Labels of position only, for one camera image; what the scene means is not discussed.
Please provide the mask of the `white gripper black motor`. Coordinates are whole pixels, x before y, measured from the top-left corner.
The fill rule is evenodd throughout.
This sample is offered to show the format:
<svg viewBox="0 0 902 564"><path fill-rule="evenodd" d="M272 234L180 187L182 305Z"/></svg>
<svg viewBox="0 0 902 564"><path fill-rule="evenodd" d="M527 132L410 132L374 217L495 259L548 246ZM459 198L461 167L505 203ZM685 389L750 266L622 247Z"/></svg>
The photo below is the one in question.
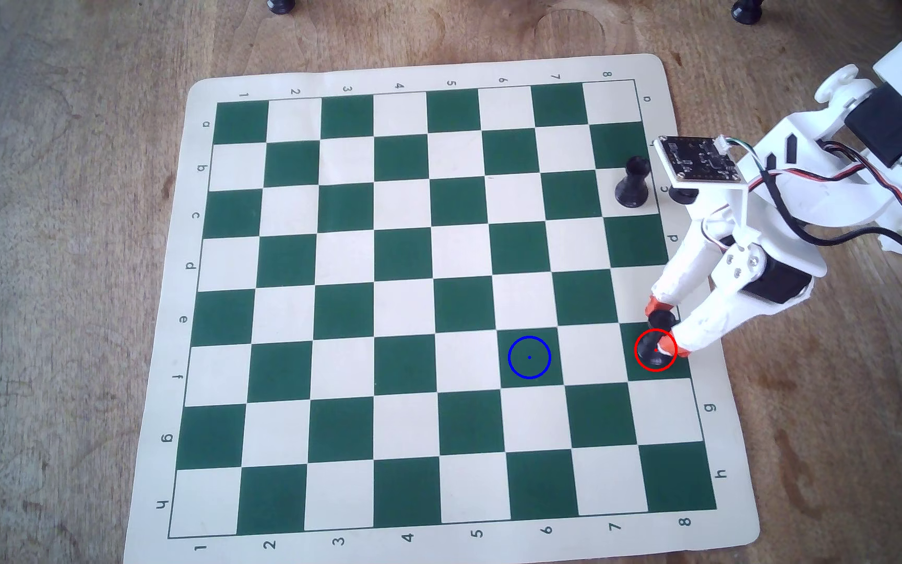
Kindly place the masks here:
<svg viewBox="0 0 902 564"><path fill-rule="evenodd" d="M860 232L873 235L877 219L897 199L873 178L881 163L833 141L846 110L792 113L735 165L747 192L733 195L732 211L720 207L692 220L680 248L650 289L645 315L670 311L707 281L733 243L730 276L670 330L684 354L713 344L755 315L771 315L808 299L827 273L820 252ZM807 225L852 227L833 240L813 236Z"/></svg>

